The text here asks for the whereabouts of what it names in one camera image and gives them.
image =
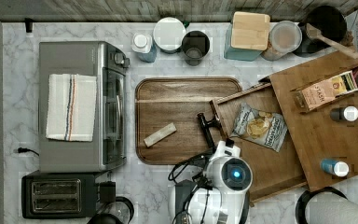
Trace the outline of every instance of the wooden crate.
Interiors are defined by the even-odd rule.
[[[228,97],[213,99],[211,107],[220,118],[220,133],[224,139],[231,135],[234,120],[243,102],[255,109],[282,113],[270,83]],[[253,203],[307,185],[290,133],[286,134],[280,152],[238,137],[230,139],[241,149],[241,157],[252,169],[254,182],[250,194]]]

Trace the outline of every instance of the wooden handle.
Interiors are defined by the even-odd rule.
[[[318,36],[320,40],[322,40],[324,43],[330,45],[331,47],[339,50],[340,52],[344,53],[345,55],[357,59],[358,58],[358,52],[354,49],[347,48],[341,44],[338,44],[336,41],[333,41],[329,38],[326,38],[324,36],[319,35]]]

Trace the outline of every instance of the blue canister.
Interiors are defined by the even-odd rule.
[[[332,159],[323,159],[321,161],[321,168],[326,173],[336,176],[346,176],[350,171],[350,167],[344,161],[336,161]]]
[[[135,34],[131,46],[140,60],[146,63],[153,63],[156,60],[157,48],[151,35]]]

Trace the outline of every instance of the wooden lid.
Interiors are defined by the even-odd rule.
[[[265,50],[269,40],[269,15],[236,12],[232,22],[231,46]]]

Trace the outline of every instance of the wooden spoon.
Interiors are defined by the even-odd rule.
[[[319,39],[321,41],[323,41],[324,43],[326,43],[327,45],[330,45],[331,47],[339,50],[340,52],[348,55],[349,57],[353,58],[353,59],[357,59],[358,58],[358,52],[354,49],[350,49],[347,48],[341,44],[338,44],[336,41],[331,40],[329,38],[326,38],[322,35],[321,30],[319,30],[318,28],[312,26],[311,24],[307,23],[306,24],[306,29],[307,29],[307,33],[308,36],[311,39]]]

